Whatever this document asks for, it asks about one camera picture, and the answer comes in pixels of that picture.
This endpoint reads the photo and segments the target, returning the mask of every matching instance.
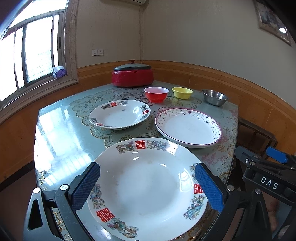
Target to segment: window glass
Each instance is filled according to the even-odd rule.
[[[54,34],[53,34],[53,49],[54,49],[54,66],[59,66],[59,59],[57,56],[57,42],[58,42],[58,35],[57,29],[59,26],[59,15],[54,16]]]
[[[0,41],[0,100],[5,99],[17,90],[13,68],[13,45],[15,33]]]
[[[23,28],[19,28],[15,34],[15,73],[17,74],[19,88],[25,85],[22,73],[22,32]]]
[[[12,22],[10,27],[42,13],[64,9],[68,0],[34,0]]]
[[[28,23],[25,36],[25,55],[28,82],[52,72],[52,17]]]

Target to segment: floral plate rim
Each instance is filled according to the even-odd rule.
[[[203,213],[206,210],[208,199],[202,191],[202,188],[197,186],[198,183],[196,182],[196,179],[194,177],[194,170],[192,170],[191,161],[194,162],[193,165],[195,166],[196,163],[201,162],[199,158],[182,145],[158,137],[136,137],[129,140],[124,140],[115,143],[111,147],[107,148],[104,152],[106,154],[108,149],[110,148],[113,148],[114,150],[109,150],[109,152],[112,151],[116,155],[126,155],[128,153],[133,153],[134,151],[144,151],[143,149],[154,149],[158,152],[167,152],[168,147],[180,148],[182,153],[186,152],[190,156],[190,160],[186,161],[184,165],[189,165],[186,169],[188,170],[188,175],[192,178],[193,185],[191,188],[192,193],[187,197],[188,202],[184,202],[184,205],[182,205],[182,207],[180,208],[180,212],[178,212],[178,219],[186,223],[186,225],[183,228],[183,230],[179,230],[179,233],[172,235],[172,238],[170,238],[170,240],[172,240],[179,237],[182,233],[187,232],[194,225],[196,225],[196,223],[202,218]],[[101,164],[103,163],[99,161],[99,158],[103,153],[101,153],[94,160],[94,162],[99,163],[101,170],[103,170],[104,165],[101,166]],[[103,180],[104,178],[102,179],[102,176],[100,176],[100,178],[97,180],[94,186],[95,189],[92,190],[87,199],[87,205],[90,209],[91,215],[95,218],[99,225],[101,225],[109,233],[120,238],[121,240],[147,241],[148,239],[144,238],[143,236],[145,233],[147,233],[147,230],[143,229],[143,225],[139,220],[135,219],[135,221],[129,220],[127,222],[123,216],[119,215],[118,213],[116,213],[116,211],[113,210],[112,206],[109,204],[108,201],[105,202],[106,194],[102,190],[103,186],[105,186],[102,185]],[[162,237],[158,237],[156,240],[165,241],[168,239],[163,238],[162,235]]]
[[[212,119],[216,122],[217,126],[218,126],[219,129],[220,129],[220,133],[221,133],[221,134],[220,134],[219,138],[218,138],[216,141],[214,141],[214,142],[212,142],[212,143],[209,143],[209,144],[195,144],[195,143],[188,143],[188,142],[180,141],[180,140],[178,140],[178,139],[176,139],[176,138],[171,137],[170,135],[168,135],[167,133],[165,133],[165,132],[159,127],[159,125],[157,124],[157,119],[158,119],[159,115],[161,115],[163,112],[168,111],[168,110],[173,110],[173,109],[192,110],[192,111],[199,112],[199,113],[201,113],[201,114],[206,115],[207,117],[212,118]],[[172,138],[172,139],[174,139],[174,140],[176,140],[176,141],[179,141],[179,142],[181,142],[181,143],[184,143],[184,144],[207,147],[207,146],[212,146],[212,145],[214,145],[215,143],[217,143],[218,141],[220,141],[220,139],[221,139],[221,137],[222,137],[222,129],[221,129],[221,126],[219,125],[219,123],[218,123],[213,117],[211,117],[210,115],[205,114],[204,112],[201,112],[201,111],[199,111],[199,110],[195,110],[195,109],[184,108],[184,107],[172,107],[172,108],[165,109],[165,110],[163,110],[162,112],[159,112],[159,113],[156,115],[155,120],[154,120],[154,123],[155,123],[156,127],[158,127],[158,128],[159,128],[163,133],[165,133],[167,136],[169,136],[170,138]]]
[[[141,105],[140,109],[142,109],[142,111],[143,111],[143,114],[142,114],[141,119],[139,119],[137,122],[135,122],[135,123],[133,123],[133,124],[131,124],[131,125],[128,125],[128,126],[107,126],[107,125],[105,125],[105,124],[99,123],[99,122],[97,121],[96,118],[91,117],[91,114],[92,114],[96,109],[100,110],[100,109],[102,108],[103,110],[106,110],[106,109],[108,109],[108,108],[114,107],[114,106],[111,106],[112,103],[116,103],[116,105],[123,105],[123,104],[128,104],[128,102],[139,102],[139,103],[141,103],[142,105]],[[106,129],[113,129],[113,130],[121,130],[121,129],[129,128],[129,127],[131,127],[131,126],[135,126],[135,125],[137,125],[137,124],[143,122],[144,120],[146,120],[146,119],[150,116],[150,114],[151,114],[151,109],[150,109],[149,105],[147,105],[147,104],[144,103],[144,102],[141,102],[141,101],[138,101],[138,100],[130,100],[130,99],[118,99],[118,100],[109,101],[109,102],[106,102],[106,103],[104,103],[104,104],[101,104],[101,105],[97,106],[97,107],[96,107],[95,109],[93,109],[93,110],[91,111],[91,113],[89,114],[89,116],[88,116],[88,120],[89,120],[93,125],[98,126],[98,127],[103,127],[103,128],[106,128]]]

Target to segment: wall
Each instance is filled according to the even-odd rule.
[[[103,49],[103,56],[92,56]],[[77,67],[140,58],[140,7],[114,0],[80,0]]]
[[[268,89],[296,108],[295,42],[289,46],[259,29],[252,0],[149,0],[142,12],[144,60],[219,69]]]

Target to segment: stainless steel bowl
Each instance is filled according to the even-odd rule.
[[[222,93],[213,90],[203,90],[204,99],[209,104],[222,106],[228,100],[228,97]]]

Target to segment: table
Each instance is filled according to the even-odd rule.
[[[151,86],[168,89],[176,85],[154,81]],[[94,126],[88,116],[97,106],[117,99],[131,99],[150,106],[151,114],[142,123],[124,130],[109,130]],[[144,87],[119,88],[112,84],[100,86],[70,96],[39,111],[35,135],[35,170],[39,187],[43,191],[58,189],[70,184],[90,162],[94,161],[109,146],[135,137],[161,137],[154,119],[160,111],[170,107],[196,109],[214,118],[222,128],[222,138],[214,146],[190,151],[204,162],[211,172],[226,183],[234,157],[237,139],[238,106],[226,102],[222,107],[212,106],[203,100],[202,92],[193,91],[187,100],[174,97],[173,92],[161,104],[149,103]],[[53,209],[56,221],[65,240],[71,237],[59,215]],[[178,240],[192,240],[200,234],[209,217],[208,204],[202,219]],[[78,217],[91,236],[99,240],[121,240],[103,229],[92,217],[87,204],[77,212]]]

